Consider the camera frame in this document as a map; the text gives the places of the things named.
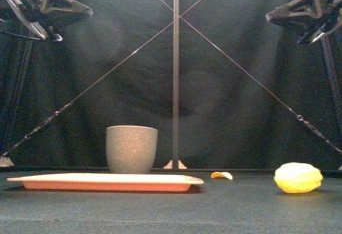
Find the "small white object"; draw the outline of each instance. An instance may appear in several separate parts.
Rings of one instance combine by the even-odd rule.
[[[165,169],[173,169],[173,166],[174,166],[174,162],[173,162],[173,160],[170,160],[168,165],[165,166]],[[188,169],[186,165],[182,163],[181,160],[178,160],[178,168]]]
[[[14,165],[15,164],[9,157],[0,157],[0,167],[11,167]]]

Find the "lemon slice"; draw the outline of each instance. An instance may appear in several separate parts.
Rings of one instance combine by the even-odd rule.
[[[229,180],[233,180],[233,175],[229,172],[214,172],[210,177],[212,179],[226,178]]]

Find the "cup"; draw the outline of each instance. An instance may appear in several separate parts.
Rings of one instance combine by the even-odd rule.
[[[158,130],[148,126],[107,128],[106,154],[110,171],[117,174],[150,173],[157,153]]]

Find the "small object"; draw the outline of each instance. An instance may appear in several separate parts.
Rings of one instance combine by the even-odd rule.
[[[274,181],[286,193],[306,193],[323,184],[324,176],[319,168],[308,163],[292,162],[276,170]]]
[[[173,169],[173,167],[174,167],[174,162],[173,162],[173,160],[170,160],[168,165],[164,168],[165,169]],[[182,163],[181,160],[178,160],[178,168],[180,169],[188,169],[186,165]]]
[[[229,172],[214,172],[210,177],[212,179],[228,178],[229,180],[233,180],[233,175]]]
[[[63,173],[9,178],[34,190],[182,192],[204,180],[186,175]]]
[[[11,167],[14,165],[13,160],[9,157],[0,157],[0,167]]]

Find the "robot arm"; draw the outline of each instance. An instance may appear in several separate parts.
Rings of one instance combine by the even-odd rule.
[[[342,0],[293,0],[266,15],[269,22],[293,30],[300,44],[312,44],[342,25]]]
[[[93,9],[77,0],[6,0],[14,14],[2,11],[6,21],[17,17],[41,40],[62,41],[58,31],[93,16]]]

